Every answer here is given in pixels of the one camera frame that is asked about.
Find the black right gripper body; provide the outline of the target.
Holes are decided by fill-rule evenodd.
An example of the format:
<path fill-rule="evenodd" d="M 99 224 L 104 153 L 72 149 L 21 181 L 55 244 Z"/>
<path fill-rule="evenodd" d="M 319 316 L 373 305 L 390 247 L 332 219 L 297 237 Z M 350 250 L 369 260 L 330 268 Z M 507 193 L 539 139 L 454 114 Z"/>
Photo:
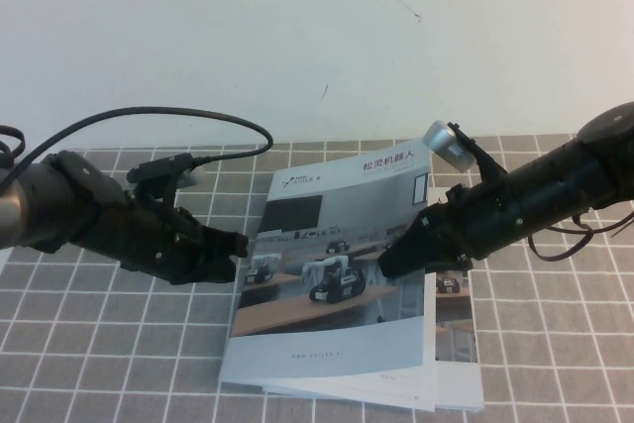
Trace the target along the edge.
<path fill-rule="evenodd" d="M 533 234 L 533 179 L 516 169 L 498 180 L 459 184 L 428 207 L 428 268 L 470 269 Z"/>

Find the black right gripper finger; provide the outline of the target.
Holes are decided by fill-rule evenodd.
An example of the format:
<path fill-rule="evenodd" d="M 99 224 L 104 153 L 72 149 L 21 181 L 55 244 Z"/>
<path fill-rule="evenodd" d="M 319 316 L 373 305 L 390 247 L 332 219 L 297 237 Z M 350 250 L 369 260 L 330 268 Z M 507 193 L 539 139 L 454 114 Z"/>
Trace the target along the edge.
<path fill-rule="evenodd" d="M 387 278 L 402 277 L 414 272 L 423 273 L 461 270 L 464 263 L 455 256 L 443 254 L 425 243 L 395 243 L 380 255 L 380 270 Z"/>
<path fill-rule="evenodd" d="M 407 231 L 381 256 L 381 264 L 429 264 L 442 257 L 437 239 L 421 219 L 415 219 Z"/>

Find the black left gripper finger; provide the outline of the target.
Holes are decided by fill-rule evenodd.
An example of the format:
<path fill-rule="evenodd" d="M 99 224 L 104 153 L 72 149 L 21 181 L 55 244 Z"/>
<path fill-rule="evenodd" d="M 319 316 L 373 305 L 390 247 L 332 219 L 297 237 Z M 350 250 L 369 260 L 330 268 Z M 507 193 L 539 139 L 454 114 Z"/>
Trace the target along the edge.
<path fill-rule="evenodd" d="M 227 232 L 211 227 L 203 227 L 201 233 L 204 259 L 246 258 L 248 256 L 248 237 L 242 233 Z"/>
<path fill-rule="evenodd" d="M 198 269 L 198 282 L 230 283 L 236 279 L 236 264 L 230 258 L 205 262 Z"/>

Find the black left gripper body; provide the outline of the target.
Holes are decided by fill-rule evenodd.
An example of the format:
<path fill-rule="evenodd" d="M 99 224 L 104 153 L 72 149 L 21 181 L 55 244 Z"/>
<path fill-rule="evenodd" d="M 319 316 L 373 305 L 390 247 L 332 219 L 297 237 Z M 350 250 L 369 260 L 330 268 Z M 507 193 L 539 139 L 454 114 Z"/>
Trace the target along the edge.
<path fill-rule="evenodd" d="M 148 195 L 129 193 L 121 267 L 172 285 L 201 276 L 202 225 L 186 210 L 165 206 Z"/>

